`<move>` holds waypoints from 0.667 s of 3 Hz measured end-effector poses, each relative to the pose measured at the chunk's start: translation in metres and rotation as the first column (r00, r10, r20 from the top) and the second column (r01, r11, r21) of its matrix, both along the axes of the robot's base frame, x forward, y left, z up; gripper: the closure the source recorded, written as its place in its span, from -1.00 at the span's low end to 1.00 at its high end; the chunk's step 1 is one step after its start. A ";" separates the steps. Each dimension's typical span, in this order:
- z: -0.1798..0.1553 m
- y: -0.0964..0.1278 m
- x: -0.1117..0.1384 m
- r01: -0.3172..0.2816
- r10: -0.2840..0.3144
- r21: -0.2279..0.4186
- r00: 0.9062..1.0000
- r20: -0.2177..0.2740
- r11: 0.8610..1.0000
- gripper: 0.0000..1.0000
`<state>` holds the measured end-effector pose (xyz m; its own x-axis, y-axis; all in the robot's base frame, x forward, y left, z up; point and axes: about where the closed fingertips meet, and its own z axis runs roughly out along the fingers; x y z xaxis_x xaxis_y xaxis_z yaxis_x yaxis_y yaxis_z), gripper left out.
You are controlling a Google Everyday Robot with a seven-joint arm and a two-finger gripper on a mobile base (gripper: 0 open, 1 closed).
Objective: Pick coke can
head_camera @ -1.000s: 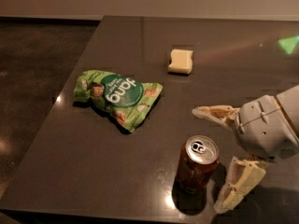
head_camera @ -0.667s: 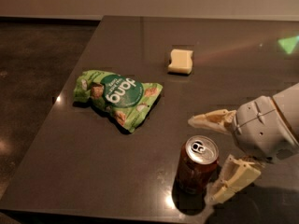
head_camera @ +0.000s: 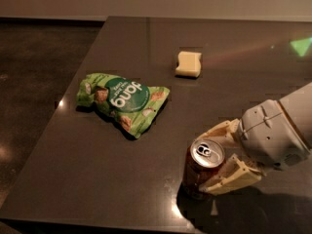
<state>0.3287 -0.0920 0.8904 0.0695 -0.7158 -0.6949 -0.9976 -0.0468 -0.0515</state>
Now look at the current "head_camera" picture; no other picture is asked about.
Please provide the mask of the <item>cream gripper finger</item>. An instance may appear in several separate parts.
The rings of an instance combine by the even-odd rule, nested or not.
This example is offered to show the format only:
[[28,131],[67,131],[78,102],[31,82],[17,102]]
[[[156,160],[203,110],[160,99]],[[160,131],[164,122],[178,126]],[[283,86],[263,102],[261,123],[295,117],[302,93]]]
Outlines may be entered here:
[[219,143],[223,148],[239,148],[239,123],[239,119],[223,121],[200,134],[196,137],[196,139],[207,138]]
[[248,187],[262,179],[262,170],[252,161],[246,163],[236,154],[226,160],[216,175],[199,186],[199,191],[221,195]]

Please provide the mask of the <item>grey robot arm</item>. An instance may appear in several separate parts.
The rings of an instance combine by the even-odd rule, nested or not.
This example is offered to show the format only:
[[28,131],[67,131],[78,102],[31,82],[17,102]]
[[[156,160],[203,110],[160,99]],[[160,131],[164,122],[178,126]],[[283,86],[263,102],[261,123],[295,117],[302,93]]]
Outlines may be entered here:
[[274,170],[284,171],[312,153],[312,84],[278,100],[268,99],[202,136],[223,148],[242,150],[199,185],[203,193],[225,194],[250,186]]

